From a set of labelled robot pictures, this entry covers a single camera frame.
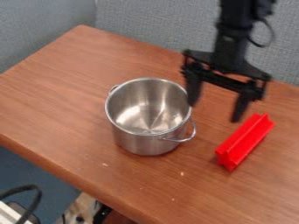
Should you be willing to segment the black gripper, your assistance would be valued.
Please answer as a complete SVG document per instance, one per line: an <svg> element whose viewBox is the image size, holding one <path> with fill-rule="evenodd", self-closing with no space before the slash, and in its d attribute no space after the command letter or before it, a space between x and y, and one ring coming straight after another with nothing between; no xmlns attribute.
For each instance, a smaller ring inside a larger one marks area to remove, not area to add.
<svg viewBox="0 0 299 224"><path fill-rule="evenodd" d="M251 38L251 26L229 26L217 23L217 34L212 52L185 49L181 52L181 74L185 78L186 102L190 107L201 96L201 84L225 88L239 94L231 121L236 123L251 101L261 100L271 75L252 66L247 59L248 44L265 47Z"/></svg>

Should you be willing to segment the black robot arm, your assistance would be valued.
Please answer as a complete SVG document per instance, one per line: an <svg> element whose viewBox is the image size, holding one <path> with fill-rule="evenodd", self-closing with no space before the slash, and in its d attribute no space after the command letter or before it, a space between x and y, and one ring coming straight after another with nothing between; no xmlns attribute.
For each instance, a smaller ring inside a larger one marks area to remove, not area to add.
<svg viewBox="0 0 299 224"><path fill-rule="evenodd" d="M201 84L237 93L229 120L236 123L253 101L263 99L271 75L249 65L248 45L265 47L251 38L253 24L264 23L273 13L276 0L219 0L217 35L212 52L186 49L181 52L181 74L185 79L186 102L193 106L200 99Z"/></svg>

